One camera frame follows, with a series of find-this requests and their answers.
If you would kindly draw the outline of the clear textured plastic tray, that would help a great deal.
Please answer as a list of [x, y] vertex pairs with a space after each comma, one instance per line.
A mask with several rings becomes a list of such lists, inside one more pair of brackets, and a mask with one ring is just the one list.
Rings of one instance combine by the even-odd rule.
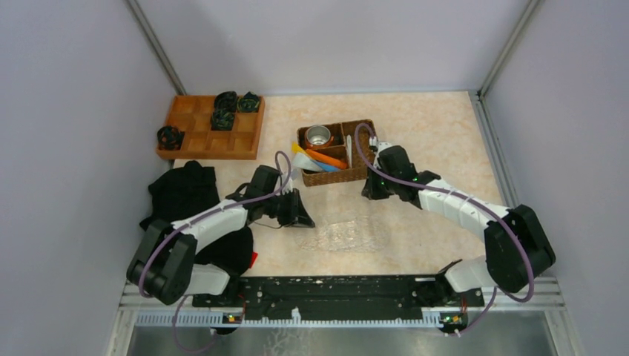
[[293, 240], [308, 251], [376, 252], [390, 243], [384, 224], [371, 217], [324, 217], [315, 228], [298, 228]]

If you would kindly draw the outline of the brown wicker divided basket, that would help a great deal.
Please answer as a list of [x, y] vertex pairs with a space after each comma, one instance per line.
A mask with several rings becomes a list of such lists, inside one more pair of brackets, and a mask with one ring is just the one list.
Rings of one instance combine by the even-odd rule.
[[318, 148], [315, 150], [327, 156], [331, 156], [335, 159], [342, 160], [346, 164], [348, 164], [348, 157], [346, 152], [346, 136], [350, 135], [352, 137], [352, 168], [347, 168], [336, 172], [320, 173], [304, 171], [301, 169], [302, 179], [306, 187], [366, 179], [368, 168], [366, 167], [366, 164], [363, 162], [363, 160], [359, 157], [354, 140], [355, 129], [361, 123], [367, 124], [367, 126], [371, 128], [374, 133], [376, 132], [375, 125], [370, 119], [337, 122], [324, 125], [332, 132], [334, 141], [328, 147]]

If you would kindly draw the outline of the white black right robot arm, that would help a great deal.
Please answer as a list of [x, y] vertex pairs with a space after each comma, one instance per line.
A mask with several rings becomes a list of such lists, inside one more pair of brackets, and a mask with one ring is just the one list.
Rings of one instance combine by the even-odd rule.
[[531, 207], [520, 204], [509, 208], [477, 200], [438, 174], [416, 171], [400, 145], [380, 142], [370, 148], [375, 158], [368, 168], [364, 197], [384, 200], [397, 196], [416, 208], [441, 215], [484, 244], [483, 256], [455, 261], [438, 272], [436, 280], [443, 292], [497, 287], [517, 293], [556, 262]]

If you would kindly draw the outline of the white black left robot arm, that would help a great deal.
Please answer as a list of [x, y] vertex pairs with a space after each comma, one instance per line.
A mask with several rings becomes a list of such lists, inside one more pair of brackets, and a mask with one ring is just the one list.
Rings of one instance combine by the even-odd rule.
[[212, 208], [183, 220], [151, 223], [131, 259], [126, 279], [142, 296], [165, 305], [190, 294], [221, 295], [235, 278], [234, 272], [196, 263], [196, 256], [264, 216], [275, 219], [282, 228], [315, 227], [289, 174], [260, 165], [250, 182]]

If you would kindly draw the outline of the white toothpaste tube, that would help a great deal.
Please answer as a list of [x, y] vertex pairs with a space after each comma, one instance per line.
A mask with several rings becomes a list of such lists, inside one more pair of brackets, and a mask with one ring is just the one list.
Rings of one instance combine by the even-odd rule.
[[315, 161], [301, 152], [297, 152], [294, 155], [292, 165], [304, 171], [311, 171], [315, 173], [324, 172], [324, 170]]

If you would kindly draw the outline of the orange toothbrush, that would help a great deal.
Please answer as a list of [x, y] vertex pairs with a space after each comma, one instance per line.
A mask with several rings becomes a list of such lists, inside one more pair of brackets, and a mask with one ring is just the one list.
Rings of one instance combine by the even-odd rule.
[[331, 156], [327, 156], [327, 155], [322, 154], [322, 153], [320, 153], [318, 151], [314, 151], [312, 149], [306, 149], [306, 153], [312, 159], [314, 159], [314, 160], [316, 160], [318, 162], [321, 162], [321, 163], [324, 163], [324, 164], [336, 167], [336, 168], [341, 169], [341, 170], [344, 170], [344, 169], [348, 168], [348, 165], [344, 161], [339, 160], [339, 159], [335, 159], [335, 158], [333, 158]]

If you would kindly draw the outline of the orange wooden compartment tray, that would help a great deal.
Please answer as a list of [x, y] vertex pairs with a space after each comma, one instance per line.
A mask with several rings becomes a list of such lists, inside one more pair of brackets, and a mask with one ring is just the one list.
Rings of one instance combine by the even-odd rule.
[[262, 132], [266, 98], [257, 109], [239, 108], [229, 115], [233, 125], [220, 131], [212, 125], [215, 96], [175, 96], [157, 137], [156, 154], [162, 159], [255, 160]]

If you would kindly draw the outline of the red small object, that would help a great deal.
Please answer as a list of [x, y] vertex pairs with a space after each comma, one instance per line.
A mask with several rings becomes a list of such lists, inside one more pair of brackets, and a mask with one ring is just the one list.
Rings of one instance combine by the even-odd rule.
[[249, 263], [249, 268], [252, 268], [252, 267], [254, 266], [254, 264], [255, 264], [255, 262], [256, 262], [256, 260], [257, 260], [257, 257], [258, 257], [258, 253], [254, 251], [254, 252], [251, 254], [251, 259], [250, 259], [250, 263]]

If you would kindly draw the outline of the metal cup orange base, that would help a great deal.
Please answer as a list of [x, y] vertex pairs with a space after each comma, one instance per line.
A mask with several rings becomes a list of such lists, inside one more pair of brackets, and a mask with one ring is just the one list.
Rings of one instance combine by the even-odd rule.
[[304, 137], [306, 146], [310, 149], [325, 148], [334, 141], [332, 132], [324, 125], [313, 125], [307, 128]]

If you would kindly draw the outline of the black green rolled sock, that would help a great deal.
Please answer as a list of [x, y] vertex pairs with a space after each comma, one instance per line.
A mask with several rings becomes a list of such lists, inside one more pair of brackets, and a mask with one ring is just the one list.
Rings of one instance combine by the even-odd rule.
[[249, 91], [237, 100], [237, 111], [240, 113], [257, 113], [260, 109], [261, 97]]

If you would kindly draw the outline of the black cloth pile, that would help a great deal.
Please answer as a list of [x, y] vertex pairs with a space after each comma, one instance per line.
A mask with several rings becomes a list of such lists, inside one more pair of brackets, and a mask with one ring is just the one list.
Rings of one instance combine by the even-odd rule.
[[[213, 167], [189, 161], [174, 168], [148, 186], [151, 195], [151, 214], [139, 226], [146, 230], [154, 220], [173, 222], [214, 207], [220, 202], [217, 178]], [[231, 232], [201, 249], [194, 262], [212, 264], [238, 275], [248, 271], [254, 239], [249, 227]]]

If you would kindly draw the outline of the black patterned rolled sock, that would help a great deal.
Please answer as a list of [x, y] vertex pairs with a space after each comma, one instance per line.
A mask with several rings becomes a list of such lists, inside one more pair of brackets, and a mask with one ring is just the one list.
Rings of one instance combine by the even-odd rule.
[[211, 115], [211, 129], [213, 131], [231, 131], [234, 127], [235, 113], [214, 111]]

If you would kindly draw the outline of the black orange rolled sock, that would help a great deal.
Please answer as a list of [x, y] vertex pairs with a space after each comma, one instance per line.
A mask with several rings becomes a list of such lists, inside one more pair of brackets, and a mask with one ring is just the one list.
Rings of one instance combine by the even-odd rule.
[[171, 125], [157, 131], [157, 147], [164, 151], [178, 151], [183, 144], [185, 132]]

